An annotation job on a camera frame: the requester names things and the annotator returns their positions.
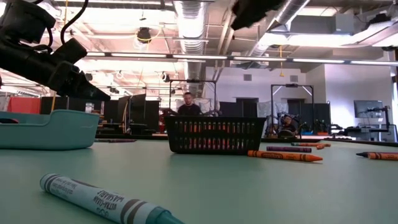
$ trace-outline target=green table surface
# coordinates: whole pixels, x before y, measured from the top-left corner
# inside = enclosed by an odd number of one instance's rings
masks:
[[[47,173],[155,203],[187,224],[397,223],[398,162],[355,155],[363,151],[396,148],[332,142],[313,150],[318,163],[173,154],[167,141],[0,150],[0,223],[112,223],[44,193]]]

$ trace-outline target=teal plastic bin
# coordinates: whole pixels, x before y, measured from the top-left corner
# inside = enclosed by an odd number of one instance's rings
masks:
[[[0,149],[71,150],[93,145],[98,114],[55,110],[50,115],[8,113],[0,118],[18,124],[0,124]]]

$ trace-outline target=person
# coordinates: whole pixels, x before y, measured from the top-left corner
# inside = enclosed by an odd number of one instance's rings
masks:
[[[296,127],[292,124],[292,118],[290,116],[284,117],[284,125],[282,127],[282,130],[288,130],[292,133],[296,133]]]
[[[199,116],[201,115],[200,106],[193,103],[192,93],[186,92],[184,94],[185,104],[180,106],[177,113],[181,116]]]

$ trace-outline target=teal crayon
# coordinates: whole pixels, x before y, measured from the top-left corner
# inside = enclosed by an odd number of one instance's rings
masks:
[[[119,224],[183,224],[160,206],[58,174],[44,175],[40,187],[47,193]]]
[[[387,154],[398,154],[398,152],[361,152],[357,153],[357,156],[362,156],[368,158],[368,153],[387,153]]]

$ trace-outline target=black plastic basket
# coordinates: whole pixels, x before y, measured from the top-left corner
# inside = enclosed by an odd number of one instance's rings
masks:
[[[266,118],[165,117],[172,152],[245,155],[258,150]]]

